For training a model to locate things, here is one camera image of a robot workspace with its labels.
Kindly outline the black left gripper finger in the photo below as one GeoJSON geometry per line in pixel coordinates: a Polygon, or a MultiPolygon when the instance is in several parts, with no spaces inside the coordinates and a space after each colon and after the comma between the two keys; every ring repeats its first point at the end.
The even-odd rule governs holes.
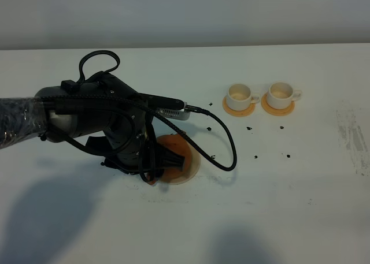
{"type": "Polygon", "coordinates": [[[159,169],[175,168],[183,170],[185,157],[166,147],[157,147],[157,167],[159,169]]]}

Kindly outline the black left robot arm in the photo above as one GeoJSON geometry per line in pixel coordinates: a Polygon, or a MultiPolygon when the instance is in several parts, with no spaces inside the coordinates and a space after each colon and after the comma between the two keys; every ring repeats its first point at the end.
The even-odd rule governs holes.
{"type": "Polygon", "coordinates": [[[30,98],[1,99],[1,147],[38,137],[67,142],[104,157],[103,166],[126,174],[161,177],[183,169],[185,157],[160,144],[152,120],[184,102],[135,91],[114,75],[98,72],[81,83],[63,81],[30,98]]]}

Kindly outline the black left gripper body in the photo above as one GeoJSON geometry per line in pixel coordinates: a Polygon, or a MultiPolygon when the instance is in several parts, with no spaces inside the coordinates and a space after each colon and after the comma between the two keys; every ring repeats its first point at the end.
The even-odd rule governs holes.
{"type": "Polygon", "coordinates": [[[113,115],[102,137],[89,137],[87,148],[102,153],[103,164],[126,174],[155,174],[162,164],[162,145],[156,141],[153,115],[113,115]]]}

